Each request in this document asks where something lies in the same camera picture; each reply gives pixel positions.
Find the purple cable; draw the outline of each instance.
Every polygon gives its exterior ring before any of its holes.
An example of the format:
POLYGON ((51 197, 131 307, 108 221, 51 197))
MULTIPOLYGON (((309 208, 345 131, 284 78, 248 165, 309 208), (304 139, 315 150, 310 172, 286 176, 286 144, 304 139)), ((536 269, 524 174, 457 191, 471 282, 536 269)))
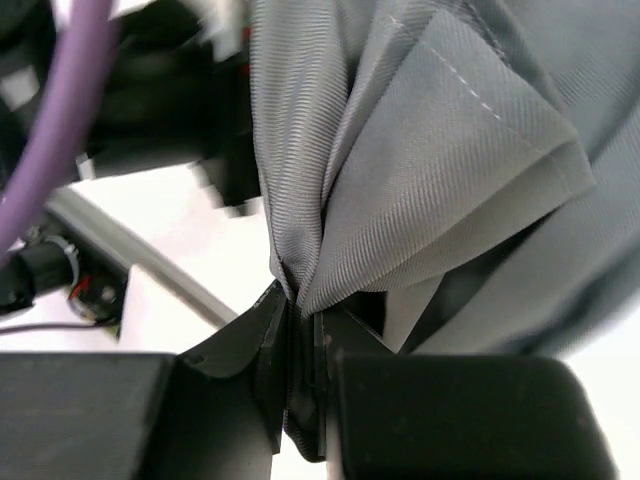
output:
POLYGON ((0 204, 0 257, 42 212, 70 173, 93 122, 111 66, 113 0, 76 0, 56 50, 29 142, 0 204))

